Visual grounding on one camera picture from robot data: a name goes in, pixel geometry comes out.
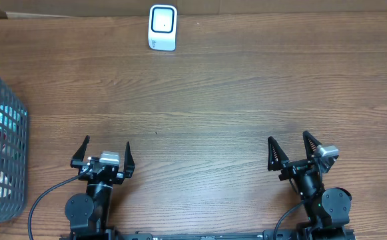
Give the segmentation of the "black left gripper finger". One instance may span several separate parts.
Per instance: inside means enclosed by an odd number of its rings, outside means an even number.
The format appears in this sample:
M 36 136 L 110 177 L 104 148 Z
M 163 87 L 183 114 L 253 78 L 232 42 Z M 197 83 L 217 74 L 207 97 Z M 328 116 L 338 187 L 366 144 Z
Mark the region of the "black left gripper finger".
M 124 157 L 124 169 L 123 169 L 124 177 L 132 177 L 134 170 L 135 170 L 135 162 L 131 154 L 130 143 L 127 142 L 126 149 L 125 149 L 125 157 Z
M 73 155 L 72 160 L 83 160 L 84 159 L 89 140 L 90 140 L 90 137 L 88 135 L 86 135 L 83 143 L 81 144 L 81 146 L 78 148 L 78 150 Z

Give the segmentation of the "white barcode scanner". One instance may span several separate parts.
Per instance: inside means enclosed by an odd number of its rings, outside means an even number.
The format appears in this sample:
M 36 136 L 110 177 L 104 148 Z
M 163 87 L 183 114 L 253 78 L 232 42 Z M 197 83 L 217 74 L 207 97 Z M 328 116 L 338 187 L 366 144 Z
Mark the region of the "white barcode scanner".
M 156 51 L 174 51 L 177 42 L 178 11 L 172 5 L 156 4 L 149 11 L 149 47 Z

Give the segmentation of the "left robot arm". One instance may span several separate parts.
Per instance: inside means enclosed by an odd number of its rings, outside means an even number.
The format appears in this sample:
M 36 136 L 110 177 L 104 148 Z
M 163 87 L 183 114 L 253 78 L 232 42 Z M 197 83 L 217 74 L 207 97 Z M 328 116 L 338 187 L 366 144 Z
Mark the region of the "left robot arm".
M 87 182 L 86 191 L 72 196 L 65 205 L 70 230 L 76 237 L 106 233 L 113 186 L 131 178 L 135 170 L 129 143 L 124 159 L 117 152 L 103 151 L 99 157 L 89 157 L 85 161 L 89 140 L 86 136 L 70 162 L 70 166 L 78 170 L 77 179 Z

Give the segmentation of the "teal snack packet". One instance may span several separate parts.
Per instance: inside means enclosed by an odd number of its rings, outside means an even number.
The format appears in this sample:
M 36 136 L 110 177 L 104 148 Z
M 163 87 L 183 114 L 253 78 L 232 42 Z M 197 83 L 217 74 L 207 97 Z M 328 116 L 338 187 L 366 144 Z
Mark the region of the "teal snack packet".
M 0 105 L 0 130 L 12 131 L 21 135 L 25 130 L 27 112 L 18 111 L 7 105 Z

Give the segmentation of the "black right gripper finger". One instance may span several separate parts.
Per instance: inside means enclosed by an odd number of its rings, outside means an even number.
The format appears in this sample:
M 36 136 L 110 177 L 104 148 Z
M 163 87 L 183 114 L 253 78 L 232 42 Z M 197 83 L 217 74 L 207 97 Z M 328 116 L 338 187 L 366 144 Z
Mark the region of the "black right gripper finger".
M 273 138 L 268 138 L 268 170 L 278 171 L 282 170 L 289 162 L 289 158 L 285 152 L 280 148 L 278 142 Z
M 314 155 L 315 150 L 319 145 L 321 145 L 321 142 L 318 141 L 311 133 L 308 131 L 304 131 L 303 134 L 303 141 L 304 146 L 306 150 L 306 157 L 308 159 L 311 159 Z

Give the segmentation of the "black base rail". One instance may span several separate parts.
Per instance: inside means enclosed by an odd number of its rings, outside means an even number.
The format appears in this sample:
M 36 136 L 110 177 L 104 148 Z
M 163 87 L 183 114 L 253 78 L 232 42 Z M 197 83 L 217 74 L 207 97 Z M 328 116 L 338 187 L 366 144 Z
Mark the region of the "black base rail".
M 116 233 L 110 236 L 105 233 L 102 235 L 90 235 L 84 237 L 76 237 L 75 235 L 62 235 L 60 240 L 70 239 L 122 239 L 122 240 L 271 240 L 274 239 L 273 230 L 264 230 L 262 233 L 227 233 L 227 234 L 181 234 L 181 235 L 152 235 L 150 233 L 133 233 L 121 234 L 118 231 L 110 231 Z M 317 240 L 331 240 L 331 239 L 345 239 L 356 240 L 353 230 L 337 231 L 315 231 L 310 239 Z

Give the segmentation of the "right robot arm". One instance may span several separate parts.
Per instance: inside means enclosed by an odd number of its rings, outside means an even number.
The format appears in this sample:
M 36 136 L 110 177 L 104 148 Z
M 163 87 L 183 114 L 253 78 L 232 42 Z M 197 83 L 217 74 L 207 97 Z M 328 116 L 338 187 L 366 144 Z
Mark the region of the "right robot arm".
M 350 222 L 351 194 L 340 187 L 325 189 L 323 175 L 339 158 L 339 149 L 324 145 L 310 132 L 302 134 L 306 158 L 290 161 L 274 137 L 268 138 L 268 170 L 280 171 L 278 178 L 289 181 L 300 196 L 300 203 L 288 210 L 277 222 L 272 238 L 278 238 L 283 220 L 300 207 L 304 207 L 308 221 L 296 225 L 290 236 L 293 239 L 353 239 L 353 230 L 347 231 Z

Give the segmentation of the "grey plastic shopping basket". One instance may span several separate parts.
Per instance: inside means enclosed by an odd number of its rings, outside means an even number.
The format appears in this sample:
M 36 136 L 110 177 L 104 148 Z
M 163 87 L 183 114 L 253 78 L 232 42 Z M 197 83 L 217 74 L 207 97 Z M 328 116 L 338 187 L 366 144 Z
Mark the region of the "grey plastic shopping basket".
M 0 78 L 0 223 L 26 207 L 28 140 L 27 108 Z

